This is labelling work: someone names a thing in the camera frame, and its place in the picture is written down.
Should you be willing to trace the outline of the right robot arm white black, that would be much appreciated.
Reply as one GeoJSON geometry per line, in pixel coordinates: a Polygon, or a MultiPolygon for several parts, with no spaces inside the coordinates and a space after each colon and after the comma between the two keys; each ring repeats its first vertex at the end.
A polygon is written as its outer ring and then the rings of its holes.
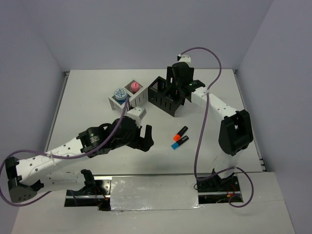
{"type": "Polygon", "coordinates": [[[250,114],[237,110],[211,93],[211,87],[217,82],[214,79],[208,86],[200,80],[194,80],[194,68],[188,62],[177,62],[167,68],[167,80],[178,90],[183,99],[205,109],[195,152],[194,176],[198,181],[212,179],[212,186],[223,191],[233,177],[239,156],[253,141],[250,114]],[[200,178],[197,174],[197,163],[208,115],[219,124],[217,163],[208,177],[200,178]]]}

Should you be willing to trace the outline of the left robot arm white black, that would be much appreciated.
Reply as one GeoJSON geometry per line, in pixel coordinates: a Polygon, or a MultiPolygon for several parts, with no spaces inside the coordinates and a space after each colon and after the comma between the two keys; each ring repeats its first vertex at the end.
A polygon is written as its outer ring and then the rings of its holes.
{"type": "Polygon", "coordinates": [[[48,194],[57,190],[91,194],[96,183],[90,170],[65,173],[59,170],[72,163],[108,154],[123,146],[147,152],[154,145],[152,127],[146,126],[144,136],[140,133],[141,127],[134,119],[123,117],[113,123],[90,127],[69,142],[46,153],[29,150],[29,153],[34,154],[31,158],[18,159],[11,153],[2,164],[7,174],[10,196],[6,202],[16,207],[26,206],[37,201],[38,193],[48,194]]]}

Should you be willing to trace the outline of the black two-slot organizer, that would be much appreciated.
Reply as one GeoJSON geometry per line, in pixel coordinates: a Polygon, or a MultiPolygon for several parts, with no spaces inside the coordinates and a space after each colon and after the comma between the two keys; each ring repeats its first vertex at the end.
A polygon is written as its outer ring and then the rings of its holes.
{"type": "Polygon", "coordinates": [[[157,77],[149,85],[148,101],[173,117],[177,109],[185,103],[179,91],[171,83],[167,84],[162,77],[157,77]]]}

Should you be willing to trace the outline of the orange highlighter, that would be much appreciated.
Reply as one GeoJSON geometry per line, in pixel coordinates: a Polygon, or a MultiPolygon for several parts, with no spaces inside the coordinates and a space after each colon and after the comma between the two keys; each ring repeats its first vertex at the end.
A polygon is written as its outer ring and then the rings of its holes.
{"type": "Polygon", "coordinates": [[[179,141],[181,137],[186,133],[188,130],[187,126],[182,127],[182,129],[173,137],[174,141],[179,141]]]}

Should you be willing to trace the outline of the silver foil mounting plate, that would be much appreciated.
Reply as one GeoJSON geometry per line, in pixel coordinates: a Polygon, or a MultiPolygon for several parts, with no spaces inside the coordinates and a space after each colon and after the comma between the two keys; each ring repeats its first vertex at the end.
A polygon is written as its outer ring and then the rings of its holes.
{"type": "Polygon", "coordinates": [[[215,187],[192,175],[97,176],[96,188],[87,195],[67,191],[65,207],[95,207],[100,211],[162,211],[198,209],[204,204],[242,202],[234,176],[215,187]]]}

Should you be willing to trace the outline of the white two-slot organizer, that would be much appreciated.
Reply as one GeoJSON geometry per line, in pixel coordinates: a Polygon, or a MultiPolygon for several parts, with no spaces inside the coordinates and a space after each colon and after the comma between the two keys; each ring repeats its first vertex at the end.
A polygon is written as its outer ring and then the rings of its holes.
{"type": "Polygon", "coordinates": [[[127,85],[122,86],[122,87],[120,86],[118,88],[125,88],[128,93],[128,97],[124,101],[117,101],[114,97],[114,92],[115,92],[114,90],[113,94],[110,97],[108,97],[112,110],[115,110],[121,113],[125,106],[126,106],[127,111],[129,111],[130,109],[133,109],[137,106],[143,107],[143,105],[148,101],[147,87],[141,85],[136,80],[132,80],[127,85]],[[133,82],[137,82],[140,85],[140,90],[137,91],[136,93],[133,93],[131,91],[131,83],[133,82]]]}

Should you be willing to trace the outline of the blue highlighter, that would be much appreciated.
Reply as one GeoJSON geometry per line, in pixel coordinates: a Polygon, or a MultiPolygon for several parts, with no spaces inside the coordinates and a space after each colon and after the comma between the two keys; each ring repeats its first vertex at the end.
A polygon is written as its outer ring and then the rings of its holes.
{"type": "Polygon", "coordinates": [[[184,136],[181,139],[179,139],[178,141],[176,141],[174,144],[172,144],[171,148],[173,150],[176,150],[178,147],[180,147],[182,144],[184,144],[188,140],[189,140],[189,137],[188,136],[184,136]]]}

